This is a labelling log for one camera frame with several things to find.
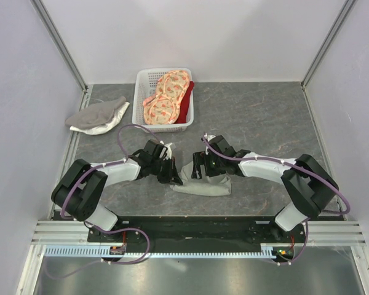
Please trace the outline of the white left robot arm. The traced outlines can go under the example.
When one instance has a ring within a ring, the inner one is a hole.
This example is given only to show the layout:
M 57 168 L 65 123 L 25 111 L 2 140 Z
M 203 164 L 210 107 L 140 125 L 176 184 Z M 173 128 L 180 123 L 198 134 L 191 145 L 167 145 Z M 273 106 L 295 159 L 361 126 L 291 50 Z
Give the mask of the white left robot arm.
M 61 208 L 62 218 L 71 217 L 96 226 L 108 241 L 118 241 L 123 228 L 117 223 L 119 217 L 100 204 L 104 189 L 150 175 L 156 176 L 161 184 L 181 186 L 183 182 L 172 155 L 174 147 L 173 143 L 149 140 L 143 149 L 121 160 L 106 163 L 75 160 L 56 185 L 51 200 Z

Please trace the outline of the grey-green cloth napkin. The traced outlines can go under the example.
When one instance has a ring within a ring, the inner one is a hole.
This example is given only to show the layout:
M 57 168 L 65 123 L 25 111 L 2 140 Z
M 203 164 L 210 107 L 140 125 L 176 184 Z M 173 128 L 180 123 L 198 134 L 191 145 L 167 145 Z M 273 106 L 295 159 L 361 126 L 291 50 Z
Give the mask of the grey-green cloth napkin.
M 231 194 L 232 185 L 228 175 L 223 174 L 214 177 L 203 176 L 202 179 L 192 179 L 192 170 L 192 162 L 183 166 L 179 173 L 183 184 L 170 185 L 170 188 L 175 192 L 208 197 L 219 197 Z

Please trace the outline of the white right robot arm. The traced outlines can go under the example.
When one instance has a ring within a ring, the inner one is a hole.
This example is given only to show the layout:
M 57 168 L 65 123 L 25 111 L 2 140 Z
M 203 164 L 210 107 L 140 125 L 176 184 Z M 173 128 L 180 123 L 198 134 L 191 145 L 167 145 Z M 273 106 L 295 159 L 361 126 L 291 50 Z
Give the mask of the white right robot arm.
M 205 150 L 192 155 L 192 179 L 236 175 L 265 179 L 284 186 L 290 203 L 275 215 L 274 223 L 269 226 L 269 234 L 277 242 L 291 236 L 292 229 L 298 224 L 317 218 L 338 194 L 338 185 L 308 154 L 280 159 L 246 149 L 236 151 L 221 135 L 205 135 L 202 141 L 206 145 Z

